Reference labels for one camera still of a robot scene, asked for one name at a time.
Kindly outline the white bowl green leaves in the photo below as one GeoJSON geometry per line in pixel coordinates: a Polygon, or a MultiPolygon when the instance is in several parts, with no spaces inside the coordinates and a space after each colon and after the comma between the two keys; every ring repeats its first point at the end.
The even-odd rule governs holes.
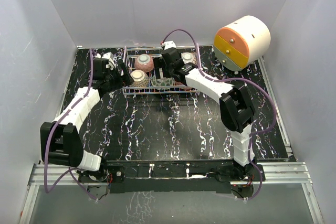
{"type": "Polygon", "coordinates": [[[173,78],[159,78],[157,79],[155,76],[151,78],[151,85],[159,90],[169,90],[175,84],[175,80],[173,78]]]}

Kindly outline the white wire dish rack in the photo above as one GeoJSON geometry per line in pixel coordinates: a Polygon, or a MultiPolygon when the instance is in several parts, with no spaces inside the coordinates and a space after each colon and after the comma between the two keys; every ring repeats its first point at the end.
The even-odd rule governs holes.
{"type": "MultiPolygon", "coordinates": [[[[129,73],[136,70],[134,63],[136,58],[141,54],[148,54],[153,59],[161,56],[160,47],[125,47],[123,53],[123,62],[125,63],[129,73]]],[[[145,88],[135,88],[135,87],[126,87],[122,88],[123,95],[126,97],[128,95],[142,95],[142,94],[171,94],[171,93],[199,93],[195,88],[187,87],[186,89],[181,89],[179,86],[174,85],[169,90],[159,91],[151,85],[151,78],[154,75],[154,70],[146,73],[149,76],[150,84],[145,88]]]]}

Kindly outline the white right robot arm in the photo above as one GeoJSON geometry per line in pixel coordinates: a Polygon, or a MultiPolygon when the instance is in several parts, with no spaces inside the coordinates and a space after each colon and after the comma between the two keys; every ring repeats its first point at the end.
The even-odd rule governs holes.
{"type": "Polygon", "coordinates": [[[247,180],[253,174],[249,164],[254,159],[250,145],[251,124],[255,108],[242,84],[232,85],[201,72],[194,63],[185,63],[175,46],[162,45],[161,55],[153,60],[155,74],[173,78],[183,85],[194,88],[219,104],[223,125],[230,131],[234,147],[233,160],[238,163],[234,174],[247,180]]]}

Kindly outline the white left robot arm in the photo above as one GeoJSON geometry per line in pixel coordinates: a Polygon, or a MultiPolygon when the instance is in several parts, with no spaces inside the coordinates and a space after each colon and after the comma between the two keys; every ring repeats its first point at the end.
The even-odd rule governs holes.
{"type": "Polygon", "coordinates": [[[104,181],[108,177],[108,168],[102,165],[101,156],[84,150],[79,132],[91,110],[105,94],[130,86],[133,82],[124,62],[115,60],[112,53],[91,54],[88,85],[77,90],[59,116],[40,127],[44,164],[88,170],[96,181],[104,181]]]}

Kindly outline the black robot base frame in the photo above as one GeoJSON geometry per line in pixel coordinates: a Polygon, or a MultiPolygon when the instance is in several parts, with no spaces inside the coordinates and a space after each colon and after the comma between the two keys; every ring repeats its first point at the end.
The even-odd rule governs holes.
{"type": "Polygon", "coordinates": [[[79,180],[103,184],[108,193],[214,191],[229,194],[265,181],[264,168],[252,161],[240,166],[232,159],[191,161],[108,161],[97,172],[81,172],[79,180]]]}

